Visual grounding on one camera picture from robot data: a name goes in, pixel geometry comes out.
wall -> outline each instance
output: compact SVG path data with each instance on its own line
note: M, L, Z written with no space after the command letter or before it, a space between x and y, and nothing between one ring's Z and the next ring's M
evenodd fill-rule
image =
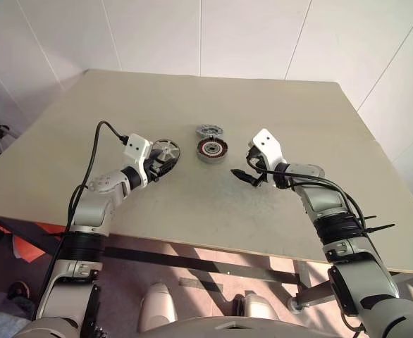
M0 122L88 68L336 81L413 193L413 0L0 0Z

table top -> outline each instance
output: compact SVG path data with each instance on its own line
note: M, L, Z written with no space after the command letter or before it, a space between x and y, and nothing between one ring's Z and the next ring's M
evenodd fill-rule
M120 206L112 233L325 262L296 193L253 188L230 173L254 174L247 144L265 127L289 162L321 166L365 215L377 215L368 226L396 223L371 238L387 268L413 273L413 197L333 82L90 70L0 156L0 216L65 225L100 120L181 148L172 172ZM195 129L205 123L224 129L229 148L220 164L196 156ZM91 177L122 164L123 145L105 129Z

shoe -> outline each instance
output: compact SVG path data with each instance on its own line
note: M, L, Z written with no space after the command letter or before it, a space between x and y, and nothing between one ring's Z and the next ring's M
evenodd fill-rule
M21 280L12 283L8 288L8 299L12 299L17 296L22 296L26 299L30 298L30 288Z

black cable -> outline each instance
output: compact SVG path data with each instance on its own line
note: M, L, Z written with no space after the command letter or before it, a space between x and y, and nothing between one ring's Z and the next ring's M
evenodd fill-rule
M254 165L251 161L250 158L247 158L247 164L252 168L255 169L257 172L265 173L265 174L271 174L271 175L280 175L284 177L297 177L297 178L303 178L303 179L308 179L308 180L313 180L313 181L320 181L326 184L329 184L333 187L336 188L336 191L341 194L343 197L343 201L345 203L346 208L351 211L351 208L349 206L349 202L347 201L346 193L341 189L341 187L336 184L335 182L332 182L330 180L327 180L326 178L323 177L316 177L316 176L310 176L310 175L303 175L303 174L294 174L294 173L284 173L281 171L274 171L274 170L267 170L263 168L258 168L256 165Z
M100 134L100 128L102 125L106 125L116 136L119 138L122 142L124 139L124 136L120 135L117 130L115 130L108 122L106 121L100 121L99 124L97 125L97 128L95 129L95 136L94 136L94 144L92 145L92 152L91 152L91 158L89 159L89 164L87 165L86 173L85 176L82 179L81 186L84 187L87 184L87 179L89 178L89 175L92 170L92 166L94 165L94 160L95 160L95 155L97 154L97 146L99 143L99 134ZM66 232L69 231L70 229L70 224L72 223L73 216L75 215L75 210L77 208L78 202L80 202L80 198L82 195L83 189L78 189L78 193L76 194L76 198L73 202L72 208L69 212L68 219L67 219L67 226L66 226Z
M75 195L78 193L78 190L81 188L81 186L81 184L77 185L75 190L73 190L72 196L70 197L70 201L68 202L67 219L70 218L72 212L75 212L75 210L73 210L73 200L75 199Z
M347 322L346 317L345 317L345 314L344 314L343 312L341 313L341 319L343 320L343 322L345 323L345 325L347 326L347 328L348 328L349 330L351 330L351 331L353 331L353 332L361 332L361 331L364 331L364 326L363 326L363 324L360 324L360 326L358 326L358 327L353 327L353 326L351 326L351 325Z
M44 296L44 293L45 293L45 289L47 288L47 285L49 283L49 280L50 280L50 277L51 277L51 272L53 271L54 264L56 262L56 258L57 258L58 253L61 250L61 247L63 245L64 235L69 232L70 226L72 224L73 216L75 215L75 210L78 206L78 203L80 202L80 198L81 198L81 195L83 193L83 190L84 190L84 188L87 188L86 184L87 184L87 180L89 178L89 175L92 171L92 167L94 165L95 156L97 154L97 146L99 144L99 135L100 135L100 129L101 129L102 125L106 125L117 136L117 138L119 138L122 141L122 143L124 143L124 144L127 143L128 138L124 135L120 135L117 132L117 130L115 130L109 124L109 122L106 122L106 121L102 120L97 124L97 128L95 128L94 143L92 145L92 152L91 152L91 157L89 159L89 164L87 165L86 173L85 173L85 176L82 179L81 184L79 184L73 190L72 196L70 197L70 201L69 201L69 204L68 204L66 228L64 229L64 233L61 236L61 240L58 243L56 251L54 252L53 257L51 258L51 261L50 261L49 267L47 269L47 272L45 273L44 281L42 282L42 286L41 286L41 289L39 291L39 302L42 300L42 297ZM37 314L37 307L36 307L35 313L33 315L33 320L36 319L36 314Z
M359 205L357 204L357 202L349 194L346 194L346 197L347 197L347 199L349 199L350 203L352 204L352 206L356 210L357 215L359 216L359 219L360 219L359 221L360 221L360 224L362 225L362 228L366 229L366 221L364 219L363 212L360 209Z

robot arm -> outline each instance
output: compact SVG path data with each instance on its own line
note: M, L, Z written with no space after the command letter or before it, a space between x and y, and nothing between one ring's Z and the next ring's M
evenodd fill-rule
M413 302L399 298L396 284L367 236L372 229L365 228L363 215L357 218L353 213L350 196L325 180L320 167L287 163L268 130L261 130L249 146L247 162L260 177L242 170L232 170L233 174L254 186L265 181L279 189L291 188L300 196L327 261L333 264L328 276L342 314L357 316L371 338L413 337Z
M125 167L93 179L63 236L49 281L36 312L36 320L15 337L105 337L97 327L100 286L94 281L102 269L104 241L115 210L134 189L156 182L177 163L175 143L152 144L132 134L124 138Z

